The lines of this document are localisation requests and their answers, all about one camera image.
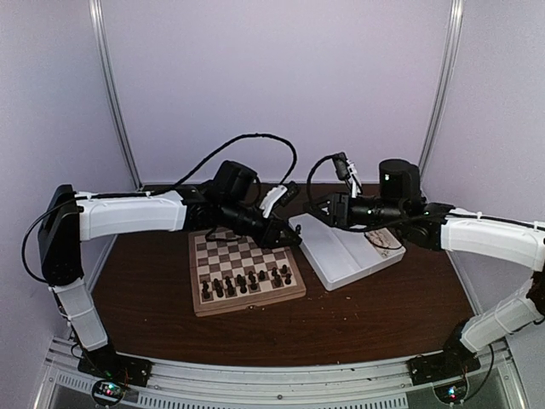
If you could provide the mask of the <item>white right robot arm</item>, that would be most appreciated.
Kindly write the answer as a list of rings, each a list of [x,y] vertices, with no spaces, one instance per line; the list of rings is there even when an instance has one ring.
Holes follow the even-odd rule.
[[[346,233],[395,230],[405,241],[448,253],[462,285],[479,306],[458,324],[437,357],[456,375],[469,356],[500,338],[544,321],[544,224],[522,222],[428,201],[419,168],[400,158],[379,164],[379,192],[365,196],[344,153],[319,159],[307,181],[307,212]]]

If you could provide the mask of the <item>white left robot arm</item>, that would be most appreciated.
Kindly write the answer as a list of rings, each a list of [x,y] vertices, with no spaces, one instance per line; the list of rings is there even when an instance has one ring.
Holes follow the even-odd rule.
[[[246,204],[256,180],[255,171],[227,160],[212,179],[199,185],[90,193],[61,184],[54,190],[47,210],[29,227],[37,231],[38,280],[54,294],[82,349],[90,352],[90,365],[102,377],[114,378],[123,369],[121,357],[109,349],[111,338],[91,296],[116,238],[223,227],[265,249],[300,244],[300,234],[274,213],[300,192],[299,186],[280,182],[260,203]]]

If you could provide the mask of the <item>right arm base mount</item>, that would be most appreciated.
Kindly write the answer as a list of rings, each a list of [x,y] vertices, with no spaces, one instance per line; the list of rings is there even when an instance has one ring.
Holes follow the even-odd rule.
[[[455,326],[440,352],[417,355],[407,360],[410,378],[415,386],[462,377],[481,368],[476,353],[469,351],[461,341],[462,328],[467,322],[464,320]]]

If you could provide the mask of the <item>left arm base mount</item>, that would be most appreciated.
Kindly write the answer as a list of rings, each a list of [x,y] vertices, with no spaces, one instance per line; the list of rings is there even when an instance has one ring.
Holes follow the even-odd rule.
[[[146,387],[152,371],[148,359],[119,354],[111,340],[94,350],[82,348],[77,369],[123,385]]]

